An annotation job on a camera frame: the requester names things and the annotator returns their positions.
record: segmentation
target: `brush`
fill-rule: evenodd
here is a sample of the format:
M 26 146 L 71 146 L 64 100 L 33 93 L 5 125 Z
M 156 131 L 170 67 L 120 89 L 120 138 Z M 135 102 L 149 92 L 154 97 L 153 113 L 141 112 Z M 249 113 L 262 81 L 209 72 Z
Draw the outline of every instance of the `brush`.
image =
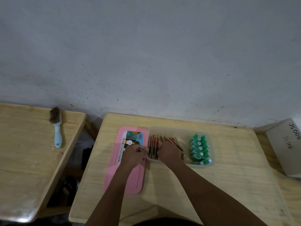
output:
M 50 123 L 55 127 L 55 147 L 60 148 L 62 146 L 62 135 L 60 125 L 62 124 L 62 113 L 58 107 L 54 107 L 50 110 Z

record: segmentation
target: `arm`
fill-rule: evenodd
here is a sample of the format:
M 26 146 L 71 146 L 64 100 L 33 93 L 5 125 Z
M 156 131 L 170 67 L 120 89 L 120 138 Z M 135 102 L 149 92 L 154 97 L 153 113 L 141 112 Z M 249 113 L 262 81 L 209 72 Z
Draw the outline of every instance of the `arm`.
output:
M 245 206 L 201 177 L 181 160 L 180 150 L 164 142 L 158 156 L 179 179 L 195 211 L 205 226 L 266 226 Z
M 141 145 L 130 145 L 126 148 L 118 169 L 86 226 L 118 225 L 126 182 L 132 169 L 141 163 L 147 152 L 148 149 Z

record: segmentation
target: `dark cloth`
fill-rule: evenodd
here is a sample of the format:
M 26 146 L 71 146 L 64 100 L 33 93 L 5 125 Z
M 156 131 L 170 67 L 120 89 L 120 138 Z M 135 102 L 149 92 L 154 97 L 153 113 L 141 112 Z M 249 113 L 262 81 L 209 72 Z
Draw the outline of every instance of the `dark cloth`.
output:
M 185 226 L 202 226 L 201 224 L 184 220 L 178 218 L 164 217 L 154 220 L 143 221 L 133 226 L 176 226 L 176 225 L 185 225 Z

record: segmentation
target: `white wall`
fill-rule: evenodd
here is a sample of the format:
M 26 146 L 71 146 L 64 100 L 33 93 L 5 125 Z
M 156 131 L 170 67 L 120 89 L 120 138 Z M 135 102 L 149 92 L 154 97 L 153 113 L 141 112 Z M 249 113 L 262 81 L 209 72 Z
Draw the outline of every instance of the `white wall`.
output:
M 301 118 L 301 0 L 0 0 L 0 101 L 258 127 Z

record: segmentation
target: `hand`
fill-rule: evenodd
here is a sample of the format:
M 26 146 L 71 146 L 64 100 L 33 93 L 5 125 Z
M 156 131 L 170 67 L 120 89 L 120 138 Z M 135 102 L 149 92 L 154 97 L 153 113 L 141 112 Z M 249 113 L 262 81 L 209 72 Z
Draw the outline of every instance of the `hand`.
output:
M 142 160 L 145 160 L 145 156 L 148 153 L 148 149 L 145 146 L 141 146 L 138 144 L 129 145 L 124 150 L 120 166 L 126 167 L 132 171 L 135 167 L 137 167 Z
M 171 142 L 166 141 L 159 146 L 158 157 L 166 166 L 171 162 L 181 160 L 181 156 L 180 149 Z

